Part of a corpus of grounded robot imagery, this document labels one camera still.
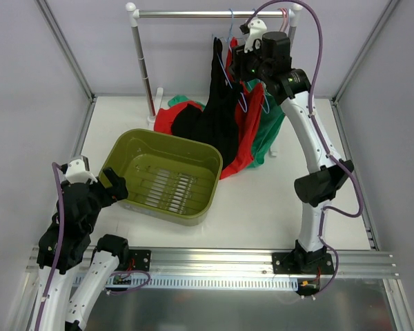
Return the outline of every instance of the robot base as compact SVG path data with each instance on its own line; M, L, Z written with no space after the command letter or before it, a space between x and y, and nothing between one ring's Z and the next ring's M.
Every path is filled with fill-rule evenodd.
M289 253L273 253L274 274L334 274L331 254L326 247L316 252L305 252L298 241L295 249Z

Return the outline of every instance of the rack pole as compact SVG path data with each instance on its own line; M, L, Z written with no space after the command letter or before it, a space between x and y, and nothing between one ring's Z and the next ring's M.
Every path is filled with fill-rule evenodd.
M233 12L233 17L236 19L247 19L251 15L253 15L254 11L246 11L246 12ZM227 19L231 18L232 14L230 10L221 11L221 12L179 12L174 10L138 10L136 14L137 18L141 19L176 19L176 18L187 18L187 19ZM282 18L282 12L272 11L272 12L258 12L257 14L260 18L268 18L268 17L278 17Z
M290 49L293 46L293 40L295 40L296 27L299 23L299 16L301 14L302 6L294 3L290 9L290 28L288 29L288 38L290 38Z
M141 70L141 77L143 79L144 88L146 89L147 106L149 108L149 119L153 120L157 113L155 112L155 106L153 104L152 90L150 89L149 77L147 75L146 61L144 60L143 46L141 44L141 37L139 36L138 22L136 18L134 18L134 12L136 10L136 7L133 3L127 3L126 10L129 14L133 40L135 41L135 48L137 50L139 69Z

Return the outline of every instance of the black mounting plate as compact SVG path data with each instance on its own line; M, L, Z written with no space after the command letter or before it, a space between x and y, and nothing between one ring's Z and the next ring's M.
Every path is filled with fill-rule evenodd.
M271 254L274 274L334 274L334 265L331 254L326 253L324 257L309 265L300 267L294 260L292 252L278 252Z
M129 268L129 263L133 259L132 270L149 271L150 260L152 258L151 250L129 250L128 262L126 265L119 265L117 271L124 271Z

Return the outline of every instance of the green plastic basket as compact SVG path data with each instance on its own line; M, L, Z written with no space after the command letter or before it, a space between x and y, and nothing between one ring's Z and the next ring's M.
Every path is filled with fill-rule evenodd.
M123 133L103 168L126 179L129 210L181 225L197 225L206 216L222 169L218 150L205 143L149 130ZM103 172L104 186L109 181Z

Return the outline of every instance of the white table surface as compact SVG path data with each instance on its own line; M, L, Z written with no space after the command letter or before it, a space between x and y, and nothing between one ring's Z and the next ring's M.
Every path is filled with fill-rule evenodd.
M167 108L170 97L164 97ZM194 98L206 101L206 97ZM322 123L343 154L342 143L329 100L316 100ZM144 97L98 97L82 154L89 158L90 171L98 174L118 137L133 128L147 128ZM298 237L302 203L293 187L296 178L308 174L305 158L288 119L279 133L276 158L266 156L264 165L246 169L219 182L205 221L184 227L138 214L114 204L101 211L92 244L105 235L116 234L130 245L178 248L290 249ZM337 193L334 205L354 212L357 202L349 182ZM362 218L349 219L335 212L328 215L328 244L340 250L369 250Z

